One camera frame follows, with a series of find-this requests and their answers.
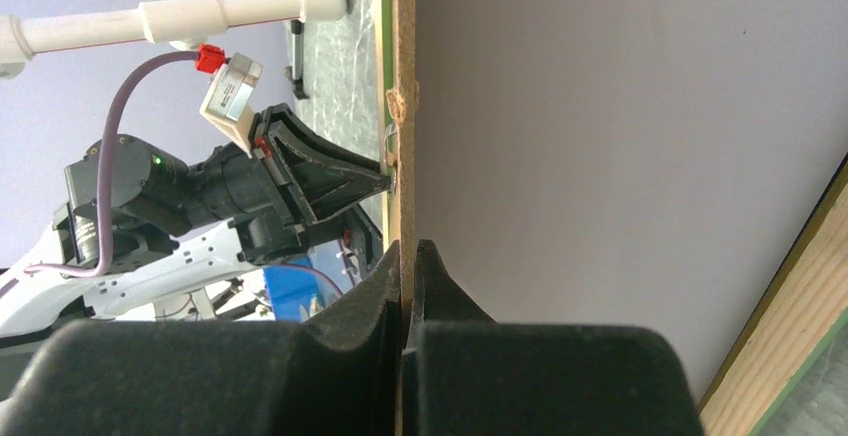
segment red clip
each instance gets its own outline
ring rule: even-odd
[[[263,153],[265,153],[266,158],[271,157],[271,146],[268,145],[268,141],[265,141],[265,138],[258,137],[256,141],[253,142],[257,148],[261,149]]]
[[[226,62],[227,56],[223,49],[211,44],[201,44],[197,48],[197,60],[194,61],[194,67],[198,71],[213,74]]]

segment white pvc pipe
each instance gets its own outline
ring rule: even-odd
[[[39,53],[147,40],[202,41],[236,26],[335,21],[347,0],[164,0],[124,11],[19,20],[0,15],[0,78]]]

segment wooden board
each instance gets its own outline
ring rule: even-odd
[[[844,324],[846,184],[843,160],[701,402],[707,434],[758,431]]]
[[[380,140],[394,122],[396,137],[388,150],[396,166],[384,168],[397,180],[395,188],[383,198],[383,240],[386,247],[400,241],[401,284],[412,287],[417,240],[415,238],[415,111],[418,107],[418,82],[415,79],[415,0],[375,0],[377,86],[380,94]],[[412,291],[403,291],[411,297]]]

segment gray surface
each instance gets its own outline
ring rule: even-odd
[[[848,152],[846,2],[418,0],[418,237],[498,320],[659,331],[700,397]]]
[[[297,114],[321,136],[376,160],[378,61],[371,3],[348,0],[342,20],[304,25],[303,81],[309,99],[297,103]],[[379,227],[380,197],[365,201],[363,209]]]
[[[848,326],[813,363],[760,436],[848,435]]]
[[[155,0],[0,0],[0,13],[22,18],[132,9]],[[283,24],[235,28],[210,42],[265,66],[251,106],[294,99],[285,80]],[[100,138],[109,102],[121,81],[167,44],[131,43],[37,56],[11,81],[0,81],[0,267],[17,261],[68,197],[64,168]],[[159,146],[186,163],[205,160],[227,139],[198,114],[208,75],[174,64],[146,78],[129,101],[121,131]]]

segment wall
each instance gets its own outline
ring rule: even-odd
[[[0,12],[20,18],[134,8],[150,0],[0,0]],[[255,109],[291,102],[283,76],[287,64],[285,26],[267,24],[231,30],[211,39],[265,65],[251,99]],[[0,267],[8,267],[35,243],[67,199],[63,169],[100,139],[112,96],[144,60],[172,48],[148,43],[37,56],[11,81],[0,81]],[[209,156],[226,142],[198,114],[208,77],[189,64],[158,70],[134,93],[123,132],[159,146],[187,163]]]
[[[418,236],[700,396],[848,151],[848,0],[418,0]]]

